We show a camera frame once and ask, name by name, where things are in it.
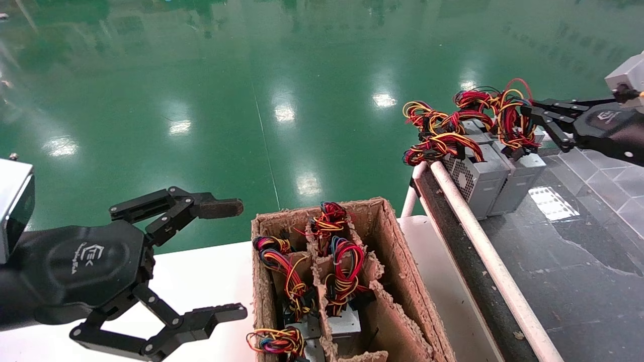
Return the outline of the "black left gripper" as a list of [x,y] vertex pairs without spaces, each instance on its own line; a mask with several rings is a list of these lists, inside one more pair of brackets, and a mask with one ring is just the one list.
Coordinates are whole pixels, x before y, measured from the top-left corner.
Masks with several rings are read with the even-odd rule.
[[[163,361],[182,344],[207,340],[217,325],[245,319],[248,310],[230,303],[179,315],[147,286],[155,264],[152,246],[164,245],[195,219],[243,211],[240,199],[170,187],[111,206],[116,222],[108,225],[25,232],[2,265],[2,331],[86,319],[69,333],[71,340],[144,361]],[[132,225],[150,218],[144,233]],[[143,339],[102,329],[138,302],[164,324],[159,332]]]

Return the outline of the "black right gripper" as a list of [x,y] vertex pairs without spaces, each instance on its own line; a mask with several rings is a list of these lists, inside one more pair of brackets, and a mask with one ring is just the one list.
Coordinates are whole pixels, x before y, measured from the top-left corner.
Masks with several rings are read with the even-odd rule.
[[[643,166],[643,114],[621,109],[614,99],[532,100],[521,106],[521,114],[535,115],[537,110],[557,116],[533,116],[550,140],[564,153],[575,147],[598,151],[605,156]],[[575,118],[574,136],[559,125],[559,117]]]

